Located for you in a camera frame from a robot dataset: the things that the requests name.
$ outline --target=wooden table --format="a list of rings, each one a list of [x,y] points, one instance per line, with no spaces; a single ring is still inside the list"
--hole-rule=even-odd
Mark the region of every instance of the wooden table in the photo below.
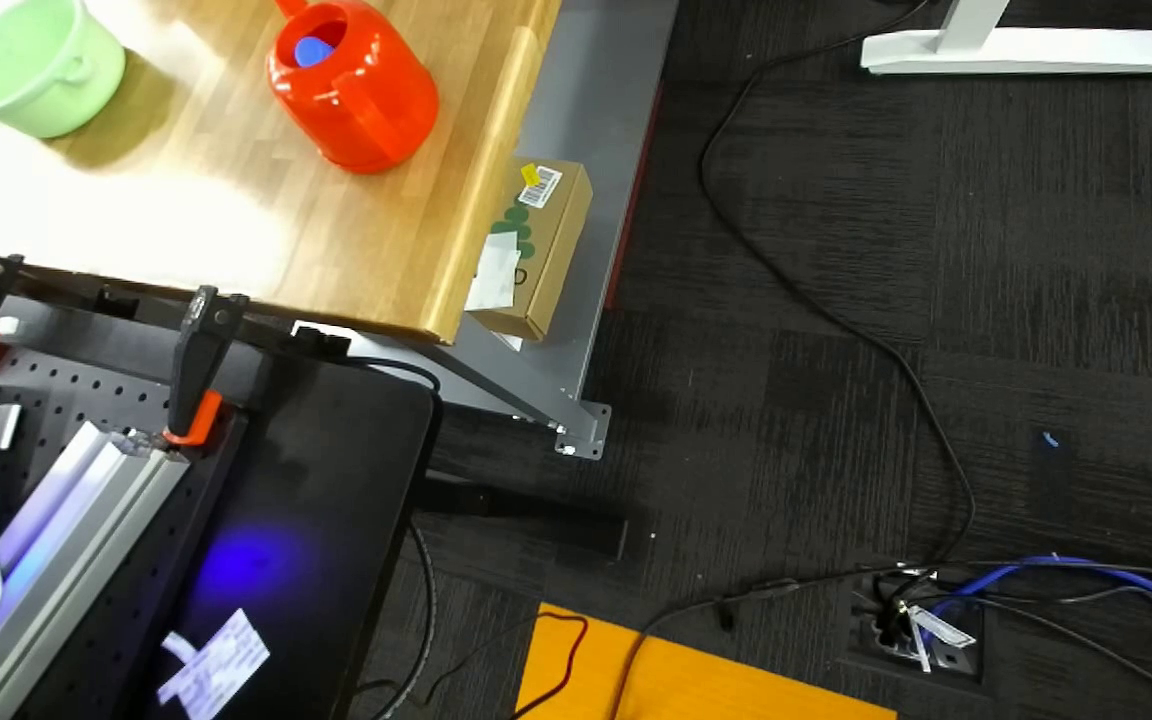
[[[125,90],[54,143],[0,129],[0,251],[450,346],[561,0],[377,3],[443,104],[392,176],[318,161],[269,92],[275,0],[87,0]]]

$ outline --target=black mat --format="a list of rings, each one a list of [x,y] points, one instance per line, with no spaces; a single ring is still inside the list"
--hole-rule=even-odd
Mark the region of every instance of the black mat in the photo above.
[[[645,525],[625,561],[598,561],[522,525],[433,521],[441,570],[457,575],[443,604],[478,599],[490,617],[449,620],[443,658],[534,596],[640,620],[746,571],[916,556],[948,525],[952,484],[909,388],[789,306],[692,182],[706,123],[758,58],[896,14],[685,0],[605,326],[607,459],[551,459],[543,431],[482,421],[449,421],[435,456],[482,480],[617,502]],[[1152,25],[1152,3],[1032,0],[1010,22]],[[758,92],[716,182],[793,276],[916,361],[977,480],[969,556],[1065,550],[1152,566],[1152,79],[862,79],[845,50]],[[711,617],[669,634],[916,720],[1152,715],[1148,684],[1009,620],[989,620],[982,681],[896,672],[851,652],[851,599],[831,585],[753,604],[735,634]],[[417,623],[392,617],[397,652],[370,675],[403,669]],[[1152,604],[1054,617],[1152,669]],[[450,675],[411,715],[503,711],[512,652],[476,658],[476,675]]]

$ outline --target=blue cable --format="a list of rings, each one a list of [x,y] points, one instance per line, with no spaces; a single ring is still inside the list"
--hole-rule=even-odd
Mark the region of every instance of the blue cable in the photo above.
[[[952,596],[945,596],[933,614],[938,617],[938,614],[948,614],[948,610],[954,610],[954,604],[963,604],[963,599],[973,599],[973,596],[978,596],[978,592],[990,592],[1001,581],[1009,581],[1009,575],[1014,575],[1014,571],[1022,571],[1022,570],[1099,571],[1099,575],[1113,575],[1113,581],[1130,585],[1130,590],[1139,590],[1144,596],[1152,596],[1152,575],[1139,575],[1139,571],[1114,570],[1114,566],[1094,566],[1094,561],[1082,561],[1082,556],[1061,556],[1061,554],[1051,554],[1051,556],[1026,556],[1026,561],[1014,561],[1014,566],[1001,566],[1001,570],[969,581],[969,585],[954,590]]]

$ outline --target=green cup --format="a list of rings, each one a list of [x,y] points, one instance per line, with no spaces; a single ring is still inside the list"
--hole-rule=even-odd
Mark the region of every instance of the green cup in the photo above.
[[[125,46],[83,0],[19,0],[0,15],[0,123],[65,137],[87,123],[125,79]]]

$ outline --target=dark gray carpet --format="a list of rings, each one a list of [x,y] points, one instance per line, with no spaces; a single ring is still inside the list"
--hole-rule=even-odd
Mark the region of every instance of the dark gray carpet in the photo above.
[[[757,60],[892,14],[685,0],[593,388],[617,406],[607,459],[554,459],[543,431],[478,416],[450,416],[435,451],[449,474],[628,509],[628,554],[519,521],[425,521],[443,636],[417,698],[471,659],[403,715],[506,715],[534,596],[640,620],[753,571],[920,556],[945,532],[954,489],[900,378],[789,306],[692,182]],[[1010,22],[1152,25],[1152,3],[1032,0]],[[857,53],[831,53],[758,92],[716,182],[802,287],[920,369],[978,495],[963,556],[1152,566],[1152,79],[862,79]],[[911,720],[1152,715],[1148,684],[1010,620],[982,623],[978,681],[896,672],[851,648],[857,599],[824,585],[746,604],[735,634],[698,614],[669,636]],[[1152,669],[1152,604],[1047,614]],[[403,556],[366,675],[409,669],[417,617]]]

